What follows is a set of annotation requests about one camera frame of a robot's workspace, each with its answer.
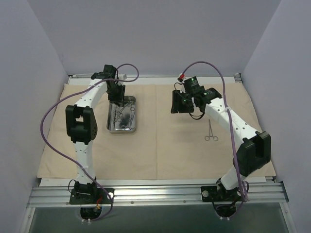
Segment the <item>steel instrument tray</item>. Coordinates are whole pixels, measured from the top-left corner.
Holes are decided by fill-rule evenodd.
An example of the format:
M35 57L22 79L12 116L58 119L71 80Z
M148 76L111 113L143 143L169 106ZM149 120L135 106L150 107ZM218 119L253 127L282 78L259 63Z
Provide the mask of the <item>steel instrument tray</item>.
M136 98L134 96L125 96L124 97L124 105L133 105L137 109L136 105ZM108 111L108 117L107 117L107 123L106 128L110 133L133 133L136 130L136 116L135 116L135 128L130 131L124 131L120 127L119 122L113 122L113 110L114 107L117 106L116 104L110 103L109 104L109 111Z

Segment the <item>steel forceps with ring handles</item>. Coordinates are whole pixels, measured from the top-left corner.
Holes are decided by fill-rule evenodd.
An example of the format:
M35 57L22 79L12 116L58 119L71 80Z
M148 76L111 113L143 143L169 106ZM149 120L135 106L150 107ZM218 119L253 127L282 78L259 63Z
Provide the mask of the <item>steel forceps with ring handles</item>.
M218 141L218 137L213 134L211 120L208 120L208 135L205 136L206 141L213 140L214 142Z

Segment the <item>beige cloth kit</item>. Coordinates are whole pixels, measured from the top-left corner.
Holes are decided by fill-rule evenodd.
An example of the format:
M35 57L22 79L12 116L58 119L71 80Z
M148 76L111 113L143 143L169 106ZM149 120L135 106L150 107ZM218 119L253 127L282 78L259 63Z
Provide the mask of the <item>beige cloth kit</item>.
M137 99L137 126L133 133L110 133L106 128L109 102L103 95L94 110L98 134L93 142L97 179L162 180L218 179L232 167L230 134L211 119L218 141L206 141L208 116L193 120L188 114L171 114L173 85L128 85L126 94ZM238 114L243 100L238 83L226 84L230 108ZM48 135L56 149L76 159L66 132L65 108L82 95L60 103ZM45 146L39 178L76 178L77 166Z

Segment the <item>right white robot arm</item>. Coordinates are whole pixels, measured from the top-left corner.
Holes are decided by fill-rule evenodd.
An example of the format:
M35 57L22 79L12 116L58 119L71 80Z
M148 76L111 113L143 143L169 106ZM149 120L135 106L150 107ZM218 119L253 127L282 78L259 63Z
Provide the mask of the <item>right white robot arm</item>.
M220 178L216 187L216 196L227 200L233 195L233 189L242 188L246 177L271 161L271 136L251 127L228 106L225 94L215 88L205 89L196 77L180 84L182 90L172 91L172 114L191 114L198 108L203 115L208 115L230 132L233 167Z

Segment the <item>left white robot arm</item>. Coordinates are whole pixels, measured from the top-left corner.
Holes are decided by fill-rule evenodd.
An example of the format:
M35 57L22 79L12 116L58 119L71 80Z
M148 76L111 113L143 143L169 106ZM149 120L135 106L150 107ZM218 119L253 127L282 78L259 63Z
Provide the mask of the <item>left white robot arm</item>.
M100 191L95 183L92 159L92 145L98 132L94 108L105 93L110 103L124 106L125 85L118 79L117 68L104 65L102 72L91 76L90 89L74 105L68 105L65 109L67 135L73 142L80 164L73 191L86 203L94 203Z

